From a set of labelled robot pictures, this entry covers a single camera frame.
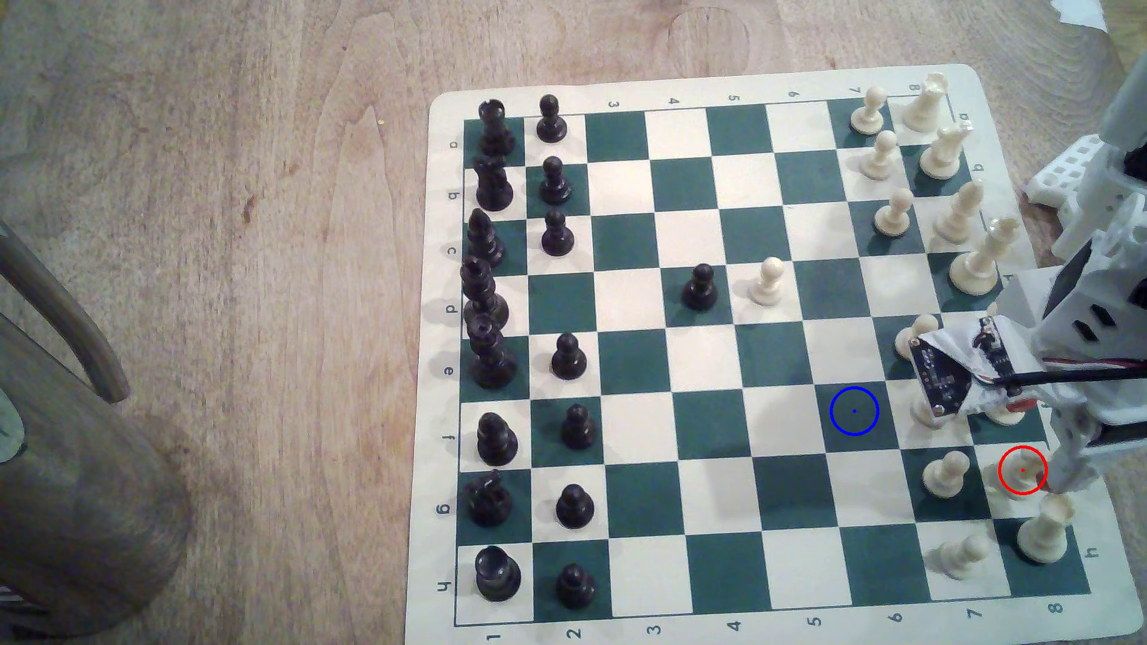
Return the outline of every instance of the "chessboard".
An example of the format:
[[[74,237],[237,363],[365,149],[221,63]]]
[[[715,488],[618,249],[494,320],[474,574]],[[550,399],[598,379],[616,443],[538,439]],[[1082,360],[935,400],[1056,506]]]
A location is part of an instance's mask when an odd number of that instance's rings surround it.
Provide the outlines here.
[[[929,72],[949,88],[939,126],[967,119],[959,171],[920,170],[936,134],[902,121]],[[887,180],[859,172],[875,137],[850,127],[868,87],[898,147]],[[539,99],[567,125],[539,139]],[[501,329],[517,371],[478,387],[462,320],[460,270],[476,201],[478,107],[498,99],[515,145],[509,204],[489,211],[505,255],[492,275],[509,309]],[[556,156],[571,193],[557,207],[575,238],[541,249],[543,162]],[[957,191],[984,196],[965,244],[935,222]],[[889,238],[874,213],[912,192],[908,230]],[[1025,445],[1050,457],[1050,411],[1013,426],[983,414],[921,425],[920,395],[896,334],[918,314],[941,325],[983,314],[1000,292],[968,295],[947,277],[993,218],[1019,218],[989,106],[966,65],[833,70],[593,86],[454,92],[430,109],[427,216],[406,643],[982,643],[1128,634],[1142,615],[1102,481],[1071,494],[1068,550],[1050,565],[1016,547],[1044,491],[1004,494],[996,464]],[[783,263],[780,301],[749,297],[766,258]],[[717,301],[682,305],[700,263]],[[1036,266],[1030,240],[999,258],[1001,282]],[[551,370],[571,333],[587,368]],[[595,423],[588,448],[562,441],[567,410]],[[493,412],[518,446],[498,467],[504,521],[476,523],[466,487],[491,466],[477,425]],[[970,461],[962,490],[930,496],[922,472],[950,451]],[[595,504],[583,528],[555,518],[564,487]],[[958,581],[937,547],[973,534],[990,553]],[[475,558],[498,546],[520,588],[491,601]],[[595,581],[585,607],[555,597],[577,564]]]

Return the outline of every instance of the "chess piece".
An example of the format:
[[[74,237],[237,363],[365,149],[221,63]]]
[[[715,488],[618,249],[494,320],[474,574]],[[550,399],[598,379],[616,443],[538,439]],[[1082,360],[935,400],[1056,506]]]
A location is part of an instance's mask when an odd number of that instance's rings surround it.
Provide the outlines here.
[[[880,129],[884,127],[884,115],[880,114],[880,109],[884,107],[887,100],[888,92],[884,92],[883,87],[869,87],[864,94],[864,107],[852,110],[852,117],[849,119],[852,130],[860,134],[880,132]]]
[[[1039,515],[1020,524],[1016,546],[1037,562],[1055,562],[1068,550],[1067,528],[1074,518],[1071,498],[1050,492],[1039,503]]]
[[[951,179],[960,170],[960,148],[974,130],[970,121],[936,131],[936,140],[920,155],[920,170],[933,179]]]
[[[991,292],[999,281],[996,261],[1007,254],[1008,246],[1019,234],[1019,219],[993,219],[988,223],[988,234],[980,246],[975,250],[955,256],[949,266],[947,277],[952,285],[973,296]]]
[[[960,191],[952,200],[952,207],[934,224],[936,234],[953,244],[967,242],[970,234],[968,222],[980,210],[983,200],[983,179],[973,179],[960,186]]]

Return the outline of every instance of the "wood grain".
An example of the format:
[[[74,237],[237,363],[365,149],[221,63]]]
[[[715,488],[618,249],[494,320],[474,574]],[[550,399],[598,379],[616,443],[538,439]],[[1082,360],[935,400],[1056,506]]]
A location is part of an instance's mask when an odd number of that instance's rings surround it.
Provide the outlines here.
[[[14,0],[0,36],[0,212],[110,339],[122,410],[195,506],[174,581],[93,643],[401,640],[439,93],[965,62],[1019,187],[1123,73],[1025,0]],[[76,367],[10,289],[0,310]],[[1141,595],[1144,473],[1108,477]]]

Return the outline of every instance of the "white chess piece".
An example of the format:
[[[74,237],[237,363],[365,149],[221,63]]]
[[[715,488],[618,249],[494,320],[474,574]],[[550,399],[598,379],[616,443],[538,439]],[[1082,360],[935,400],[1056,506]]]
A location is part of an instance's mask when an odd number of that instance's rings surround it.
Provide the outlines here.
[[[908,209],[912,208],[912,191],[897,188],[888,205],[881,207],[873,217],[873,226],[889,238],[903,235],[908,230]]]
[[[849,123],[852,130],[860,134],[875,134],[884,127],[884,115],[880,114],[880,108],[884,107],[888,100],[888,92],[883,87],[869,87],[864,94],[864,107],[852,111]]]
[[[924,466],[924,488],[941,499],[955,497],[963,488],[963,475],[970,466],[972,460],[967,454],[953,450],[944,454],[943,459]]]
[[[1068,550],[1067,527],[1074,518],[1070,497],[1048,494],[1039,503],[1039,515],[1020,524],[1016,545],[1037,562],[1054,562]]]
[[[916,316],[916,319],[912,321],[912,326],[900,329],[896,334],[896,353],[905,360],[912,360],[912,350],[908,348],[908,343],[913,339],[920,336],[920,334],[927,334],[928,332],[935,332],[939,329],[939,320],[931,313],[922,313]]]
[[[996,261],[1004,257],[1008,246],[1019,235],[1019,219],[993,219],[988,223],[988,234],[980,247],[955,256],[949,266],[947,277],[952,285],[973,296],[982,296],[992,290],[999,281]]]
[[[947,78],[942,72],[934,71],[924,78],[920,95],[916,96],[907,108],[900,119],[916,132],[933,132],[936,130],[936,118],[939,112],[939,100],[947,94]]]
[[[920,170],[933,179],[951,179],[960,170],[960,148],[975,127],[970,121],[936,131],[936,140],[920,155]]]
[[[749,297],[762,306],[771,306],[781,300],[781,275],[785,263],[780,258],[767,257],[760,263],[760,279],[749,287]]]
[[[885,130],[876,135],[872,149],[860,157],[860,172],[868,179],[888,179],[892,174],[892,150],[896,149],[896,133]]]
[[[952,207],[943,217],[936,220],[934,227],[936,234],[952,242],[962,244],[968,241],[968,220],[980,210],[980,203],[984,200],[984,180],[973,179],[955,194]]]
[[[976,534],[957,542],[945,542],[937,549],[939,566],[953,580],[967,580],[974,576],[980,562],[988,559],[992,543],[988,536]]]

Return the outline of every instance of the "white pawn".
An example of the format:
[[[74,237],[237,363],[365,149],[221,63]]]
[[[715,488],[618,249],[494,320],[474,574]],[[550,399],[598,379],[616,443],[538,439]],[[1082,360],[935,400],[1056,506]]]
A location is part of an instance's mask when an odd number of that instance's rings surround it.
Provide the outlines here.
[[[875,134],[884,127],[884,115],[880,114],[880,108],[884,107],[888,100],[888,92],[883,87],[869,87],[864,95],[864,107],[852,111],[852,130],[860,134]]]
[[[868,179],[888,179],[892,174],[892,150],[896,149],[896,133],[885,130],[872,142],[872,150],[860,157],[860,172]]]
[[[939,320],[936,320],[935,316],[931,313],[916,316],[911,327],[905,327],[896,334],[896,353],[905,360],[912,360],[912,349],[908,348],[908,343],[913,339],[920,337],[920,334],[927,334],[936,329],[939,329]]]
[[[888,205],[881,207],[873,217],[873,226],[889,238],[903,235],[908,230],[908,209],[912,208],[912,191],[897,188]]]
[[[993,219],[988,223],[988,234],[974,251],[955,256],[949,266],[947,277],[961,292],[982,296],[996,287],[999,275],[996,261],[1004,257],[1008,246],[1020,235],[1020,220],[1015,218]]]
[[[1068,550],[1068,524],[1075,519],[1075,506],[1066,495],[1048,494],[1039,503],[1039,515],[1020,524],[1015,543],[1024,555],[1045,565],[1063,557]]]
[[[968,220],[980,210],[980,203],[984,200],[984,180],[973,179],[955,194],[952,200],[952,208],[943,217],[936,220],[936,234],[952,242],[962,244],[968,241]]]
[[[972,461],[967,454],[953,450],[943,459],[936,459],[924,466],[924,488],[941,499],[955,497],[963,488],[963,475],[970,466]]]

